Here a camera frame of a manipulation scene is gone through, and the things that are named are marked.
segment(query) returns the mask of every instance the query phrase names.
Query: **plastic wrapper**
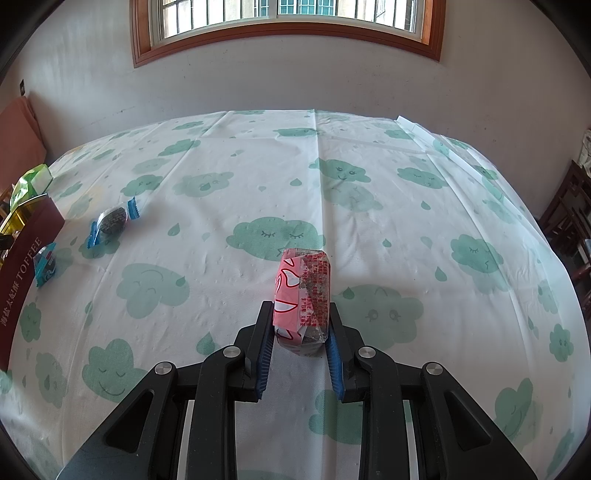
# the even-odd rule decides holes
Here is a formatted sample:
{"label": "plastic wrapper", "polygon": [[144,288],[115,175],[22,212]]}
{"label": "plastic wrapper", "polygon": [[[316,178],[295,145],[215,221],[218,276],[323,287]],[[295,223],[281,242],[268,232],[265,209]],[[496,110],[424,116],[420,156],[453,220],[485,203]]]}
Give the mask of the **plastic wrapper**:
{"label": "plastic wrapper", "polygon": [[136,218],[139,218],[139,211],[135,197],[126,203],[105,210],[90,226],[87,247],[95,247],[104,243],[110,236],[119,235],[127,222]]}
{"label": "plastic wrapper", "polygon": [[42,247],[33,259],[35,264],[35,278],[37,279],[37,288],[44,285],[47,280],[56,274],[56,258],[53,255],[53,250],[55,247],[55,242]]}
{"label": "plastic wrapper", "polygon": [[53,180],[49,168],[42,163],[26,172],[20,179],[10,197],[10,211],[12,212],[22,202],[41,195]]}
{"label": "plastic wrapper", "polygon": [[273,325],[279,344],[314,355],[328,338],[330,262],[320,250],[288,248],[276,277]]}

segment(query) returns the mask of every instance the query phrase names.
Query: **green package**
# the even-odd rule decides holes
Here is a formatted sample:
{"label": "green package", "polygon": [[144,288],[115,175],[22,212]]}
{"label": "green package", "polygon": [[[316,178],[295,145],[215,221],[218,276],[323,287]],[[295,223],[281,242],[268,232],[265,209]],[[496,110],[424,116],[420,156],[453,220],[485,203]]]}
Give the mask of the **green package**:
{"label": "green package", "polygon": [[29,170],[18,179],[17,185],[12,191],[10,211],[12,212],[22,202],[44,193],[52,180],[49,168],[44,163]]}

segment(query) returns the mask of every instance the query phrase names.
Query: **white wall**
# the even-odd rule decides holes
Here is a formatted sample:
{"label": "white wall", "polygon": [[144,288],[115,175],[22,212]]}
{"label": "white wall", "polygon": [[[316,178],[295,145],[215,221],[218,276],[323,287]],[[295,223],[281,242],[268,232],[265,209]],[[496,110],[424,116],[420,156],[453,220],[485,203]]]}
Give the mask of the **white wall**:
{"label": "white wall", "polygon": [[227,109],[404,115],[480,149],[535,215],[591,125],[591,80],[530,0],[447,0],[441,63],[342,38],[265,37],[135,70],[129,1],[66,0],[0,92],[18,94],[21,78],[53,157],[136,125]]}
{"label": "white wall", "polygon": [[[9,76],[14,75],[17,73],[15,69],[12,69],[9,72]],[[18,95],[20,95],[18,91],[18,87],[14,86],[13,78],[11,80],[7,80],[0,85],[0,112],[4,110],[11,100],[15,99]]]}

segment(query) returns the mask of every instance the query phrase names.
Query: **pink wrapped snack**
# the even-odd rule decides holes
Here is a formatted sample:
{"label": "pink wrapped snack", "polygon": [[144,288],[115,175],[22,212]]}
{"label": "pink wrapped snack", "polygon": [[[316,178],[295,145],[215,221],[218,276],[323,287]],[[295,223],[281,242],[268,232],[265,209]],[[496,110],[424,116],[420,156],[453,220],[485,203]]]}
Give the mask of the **pink wrapped snack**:
{"label": "pink wrapped snack", "polygon": [[287,248],[281,256],[276,287],[273,325],[277,341],[297,355],[313,355],[328,337],[328,257],[321,250]]}

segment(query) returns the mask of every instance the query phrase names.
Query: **white tablecloth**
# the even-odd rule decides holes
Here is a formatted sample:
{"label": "white tablecloth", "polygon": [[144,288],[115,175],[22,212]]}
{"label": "white tablecloth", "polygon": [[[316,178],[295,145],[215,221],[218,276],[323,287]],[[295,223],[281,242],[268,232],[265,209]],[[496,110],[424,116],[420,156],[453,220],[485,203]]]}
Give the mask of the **white tablecloth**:
{"label": "white tablecloth", "polygon": [[[200,362],[254,323],[285,247],[325,250],[343,322],[400,363],[443,364],[539,478],[583,439],[573,287],[471,146],[403,118],[219,112],[96,140],[50,170],[58,271],[31,288],[0,377],[2,422],[42,478],[157,362]],[[92,219],[134,195],[141,218],[86,249]],[[263,400],[236,411],[241,480],[357,478],[362,409],[336,402],[323,355],[276,345]]]}

